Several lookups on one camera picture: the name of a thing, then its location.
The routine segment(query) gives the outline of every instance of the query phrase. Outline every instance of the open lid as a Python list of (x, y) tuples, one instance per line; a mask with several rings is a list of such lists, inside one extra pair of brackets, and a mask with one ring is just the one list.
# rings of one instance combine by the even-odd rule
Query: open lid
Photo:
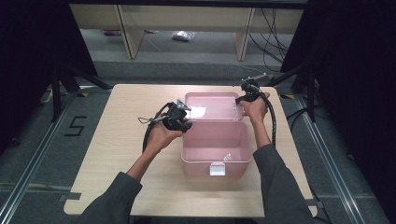
[(237, 105), (235, 92), (189, 92), (185, 104), (186, 119), (242, 119), (242, 106)]

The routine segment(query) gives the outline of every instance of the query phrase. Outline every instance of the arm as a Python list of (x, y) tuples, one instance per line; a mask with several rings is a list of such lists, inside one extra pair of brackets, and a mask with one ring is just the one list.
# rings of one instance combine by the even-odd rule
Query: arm
[(95, 199), (79, 216), (77, 223), (127, 224), (134, 198), (142, 189), (140, 180), (144, 173), (157, 154), (181, 135), (181, 131), (169, 131), (161, 123), (156, 124), (151, 130), (144, 153), (126, 174), (120, 172), (116, 176), (107, 191)]
[(253, 156), (261, 174), (266, 223), (314, 223), (293, 174), (271, 145), (263, 124), (267, 112), (264, 100), (258, 98), (252, 103), (242, 101), (240, 105), (244, 107), (245, 115), (250, 117), (256, 137), (258, 150)]

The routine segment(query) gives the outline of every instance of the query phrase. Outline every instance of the black device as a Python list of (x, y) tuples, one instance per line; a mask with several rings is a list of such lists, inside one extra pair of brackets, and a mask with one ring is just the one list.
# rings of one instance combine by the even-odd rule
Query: black device
[(241, 86), (242, 91), (245, 92), (245, 95), (236, 98), (235, 103), (237, 105), (239, 105), (239, 103), (241, 101), (253, 102), (259, 97), (261, 97), (264, 100), (264, 102), (268, 105), (268, 109), (271, 113), (271, 118), (273, 121), (272, 144), (275, 146), (276, 145), (276, 117), (275, 117), (274, 108), (273, 108), (271, 102), (266, 97), (266, 95), (260, 90), (260, 84), (256, 81), (256, 79), (259, 79), (259, 78), (265, 77), (265, 76), (266, 76), (266, 74), (257, 76), (257, 77), (248, 77), (247, 79), (242, 79), (240, 81), (240, 86)]
[[(168, 111), (163, 113), (163, 110), (168, 107)], [(148, 128), (146, 130), (145, 134), (145, 139), (143, 141), (143, 151), (145, 151), (145, 148), (147, 146), (148, 140), (149, 140), (149, 134), (154, 127), (154, 125), (160, 121), (163, 122), (163, 126), (171, 131), (182, 131), (185, 133), (188, 131), (192, 123), (190, 123), (186, 119), (186, 110), (191, 110), (188, 106), (186, 106), (183, 102), (180, 100), (177, 100), (177, 103), (175, 104), (174, 102), (167, 103), (164, 105), (160, 111), (157, 112), (155, 117), (153, 119), (147, 119), (149, 122)], [(142, 122), (143, 118), (139, 118), (139, 121), (141, 123), (146, 123)]]

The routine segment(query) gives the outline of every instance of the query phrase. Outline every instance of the dark gray sleeve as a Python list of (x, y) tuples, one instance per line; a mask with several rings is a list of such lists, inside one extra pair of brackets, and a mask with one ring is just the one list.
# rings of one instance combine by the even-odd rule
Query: dark gray sleeve
[(134, 198), (142, 185), (129, 175), (119, 172), (107, 191), (95, 199), (78, 217), (77, 223), (127, 224)]
[(273, 145), (253, 153), (262, 179), (265, 223), (314, 223), (297, 182)]

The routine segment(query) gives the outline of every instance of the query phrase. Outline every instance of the person's left hand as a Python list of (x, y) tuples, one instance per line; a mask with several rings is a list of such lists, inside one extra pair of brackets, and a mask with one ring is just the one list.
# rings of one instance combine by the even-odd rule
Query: person's left hand
[(159, 122), (152, 127), (145, 151), (158, 154), (163, 148), (169, 146), (175, 138), (181, 137), (182, 134), (181, 131), (167, 130), (163, 123)]

